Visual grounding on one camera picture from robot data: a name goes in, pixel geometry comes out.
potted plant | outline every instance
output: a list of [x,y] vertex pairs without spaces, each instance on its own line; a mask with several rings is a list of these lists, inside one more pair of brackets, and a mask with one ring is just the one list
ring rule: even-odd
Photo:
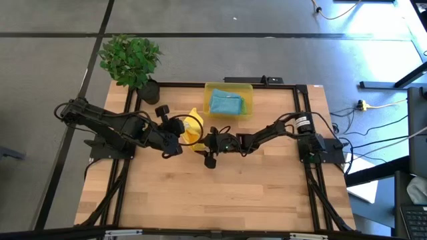
[[148,39],[130,38],[128,35],[113,36],[98,52],[101,67],[109,72],[117,86],[137,89],[138,97],[149,104],[159,101],[160,87],[151,78],[159,62],[159,46]]

blue cloth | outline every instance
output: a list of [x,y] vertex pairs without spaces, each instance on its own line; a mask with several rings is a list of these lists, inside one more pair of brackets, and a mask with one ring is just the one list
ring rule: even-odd
[[239,115],[242,110],[242,98],[236,93],[214,89],[209,106],[211,113]]

wooden tabletop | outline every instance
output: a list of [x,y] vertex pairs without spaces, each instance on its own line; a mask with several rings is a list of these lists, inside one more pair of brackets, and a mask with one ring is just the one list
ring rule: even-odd
[[[322,114],[330,124],[323,87],[309,85],[308,91],[312,111]],[[126,88],[111,83],[105,108],[121,113],[126,95]],[[233,134],[255,133],[272,124],[281,114],[295,111],[292,91],[254,89],[251,119],[209,119],[202,111],[203,88],[173,87],[162,87],[159,103],[148,105],[143,102],[141,109],[160,123],[154,109],[163,104],[169,105],[170,117],[189,113],[197,107],[204,120],[205,132],[211,126],[221,129],[230,125]],[[325,138],[332,137],[319,117],[314,117],[314,123],[318,133]],[[183,147],[183,154],[170,159],[162,159],[160,151],[138,147],[129,169],[119,225],[162,229],[313,231],[307,183],[295,140],[278,137],[245,158],[238,153],[227,153],[216,159],[217,167],[207,169],[203,156],[188,147]],[[111,162],[105,159],[90,167],[75,223],[86,220],[105,195]],[[323,164],[323,172],[328,199],[344,221],[355,227],[342,172],[327,164]],[[317,206],[321,227],[325,228],[319,201]],[[112,222],[112,215],[113,206],[108,223]]]

yellow plastic bin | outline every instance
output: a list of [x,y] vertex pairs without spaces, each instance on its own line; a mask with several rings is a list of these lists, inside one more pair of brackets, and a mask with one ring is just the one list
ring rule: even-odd
[[[245,115],[227,115],[220,113],[210,113],[209,101],[214,89],[227,91],[229,93],[237,93],[245,99],[247,112]],[[243,83],[206,83],[205,84],[205,99],[203,100],[203,113],[208,117],[229,118],[229,119],[248,119],[252,116],[254,89],[250,84]]]

white cord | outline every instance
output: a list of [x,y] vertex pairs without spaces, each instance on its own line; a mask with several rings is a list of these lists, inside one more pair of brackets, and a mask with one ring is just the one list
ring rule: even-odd
[[[327,19],[327,20],[334,20],[334,19],[337,19],[337,18],[339,18],[339,17],[344,16],[346,13],[348,13],[349,11],[351,11],[355,6],[357,6],[361,1],[362,1],[362,0],[359,0],[355,5],[353,5],[353,7],[351,7],[349,10],[345,11],[343,14],[341,14],[341,15],[339,15],[339,16],[337,16],[337,17],[327,17],[327,16],[325,16],[325,15],[322,13],[322,10],[319,10],[319,13],[320,13],[320,15],[321,15],[322,17],[324,17],[324,18],[325,18],[325,19]],[[316,9],[317,9],[319,6],[318,6],[318,4],[316,3],[316,0],[312,0],[312,2],[313,2],[313,4],[314,4],[314,7],[316,7]]]
[[408,139],[411,139],[411,138],[413,138],[413,137],[417,136],[418,134],[422,133],[422,132],[423,132],[423,131],[425,131],[425,130],[427,130],[427,127],[423,128],[423,129],[421,129],[421,130],[419,130],[418,132],[416,132],[416,133],[412,134],[411,136],[409,136],[409,137],[407,137],[407,138],[405,138],[405,139],[403,139],[403,140],[400,140],[400,141],[397,141],[397,142],[395,142],[395,143],[392,143],[392,144],[389,144],[389,145],[386,145],[386,146],[380,147],[380,148],[378,148],[378,149],[372,150],[372,151],[370,151],[370,152],[368,152],[368,153],[365,153],[365,154],[363,154],[362,156],[357,157],[357,158],[355,158],[355,159],[353,159],[353,160],[359,159],[359,158],[361,158],[361,157],[365,157],[366,155],[368,155],[368,154],[370,154],[370,153],[373,153],[373,152],[375,152],[375,151],[378,151],[378,150],[381,150],[381,149],[385,149],[386,147],[391,147],[391,146],[393,146],[393,145],[396,145],[396,144],[398,144],[398,143],[401,143],[401,142],[403,142],[403,141],[406,141],[406,140],[408,140]]
[[396,105],[396,104],[399,104],[399,103],[404,102],[404,101],[406,101],[406,99],[403,99],[403,100],[397,101],[397,102],[395,102],[395,103],[385,104],[385,105],[383,105],[383,106],[378,106],[378,107],[375,107],[375,106],[371,106],[371,105],[369,105],[369,104],[366,104],[366,108],[375,108],[375,109],[378,109],[378,108],[382,108],[382,107],[388,107],[388,106]]

